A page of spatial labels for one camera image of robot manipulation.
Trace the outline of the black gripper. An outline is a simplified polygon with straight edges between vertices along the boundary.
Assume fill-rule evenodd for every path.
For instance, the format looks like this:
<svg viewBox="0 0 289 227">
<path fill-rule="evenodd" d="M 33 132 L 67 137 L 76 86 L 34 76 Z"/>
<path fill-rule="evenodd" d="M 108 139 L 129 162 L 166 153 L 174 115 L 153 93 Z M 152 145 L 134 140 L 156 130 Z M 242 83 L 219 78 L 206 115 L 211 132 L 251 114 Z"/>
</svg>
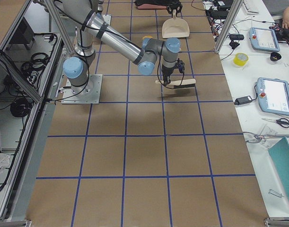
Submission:
<svg viewBox="0 0 289 227">
<path fill-rule="evenodd" d="M 163 75 L 163 81 L 164 82 L 170 82 L 170 76 L 173 74 L 174 70 L 176 69 L 176 66 L 168 68 L 165 66 L 162 66 L 161 71 Z"/>
<path fill-rule="evenodd" d="M 171 3 L 169 3 L 166 7 L 167 11 L 169 14 L 173 14 L 173 11 L 175 10 L 175 13 L 181 13 L 182 11 L 182 4 L 179 1 L 173 1 Z"/>
</svg>

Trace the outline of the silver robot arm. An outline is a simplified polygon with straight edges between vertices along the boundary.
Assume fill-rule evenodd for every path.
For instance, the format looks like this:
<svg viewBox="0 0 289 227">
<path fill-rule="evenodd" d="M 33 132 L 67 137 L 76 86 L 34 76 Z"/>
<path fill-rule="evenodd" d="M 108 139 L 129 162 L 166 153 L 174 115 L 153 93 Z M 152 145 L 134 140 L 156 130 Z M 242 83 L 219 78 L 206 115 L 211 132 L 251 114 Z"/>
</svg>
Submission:
<svg viewBox="0 0 289 227">
<path fill-rule="evenodd" d="M 175 69 L 184 74 L 184 63 L 179 60 L 180 41 L 144 38 L 142 47 L 128 40 L 105 22 L 99 12 L 98 0 L 55 0 L 55 7 L 75 22 L 79 31 L 102 41 L 138 66 L 141 75 L 150 75 L 157 60 L 162 60 L 162 80 L 159 84 L 168 89 L 182 87 L 182 81 L 171 84 L 170 76 Z"/>
</svg>

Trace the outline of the person's hand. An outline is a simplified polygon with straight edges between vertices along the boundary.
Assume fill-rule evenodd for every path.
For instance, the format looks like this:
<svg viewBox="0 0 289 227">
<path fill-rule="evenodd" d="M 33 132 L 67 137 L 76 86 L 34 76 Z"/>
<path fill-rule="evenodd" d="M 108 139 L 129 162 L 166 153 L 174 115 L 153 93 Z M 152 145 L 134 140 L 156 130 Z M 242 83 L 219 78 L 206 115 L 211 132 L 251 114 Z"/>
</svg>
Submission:
<svg viewBox="0 0 289 227">
<path fill-rule="evenodd" d="M 289 29 L 289 14 L 283 15 L 282 27 Z"/>
</svg>

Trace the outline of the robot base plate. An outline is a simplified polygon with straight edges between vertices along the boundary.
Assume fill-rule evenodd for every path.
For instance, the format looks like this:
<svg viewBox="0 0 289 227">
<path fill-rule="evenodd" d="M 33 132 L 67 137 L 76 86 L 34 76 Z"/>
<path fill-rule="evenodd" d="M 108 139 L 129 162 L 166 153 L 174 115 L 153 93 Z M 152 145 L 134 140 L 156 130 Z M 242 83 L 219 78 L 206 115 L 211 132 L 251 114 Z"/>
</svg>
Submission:
<svg viewBox="0 0 289 227">
<path fill-rule="evenodd" d="M 90 74 L 86 86 L 74 87 L 67 79 L 66 86 L 70 88 L 64 90 L 61 103 L 64 105 L 99 104 L 102 80 L 102 74 Z"/>
</svg>

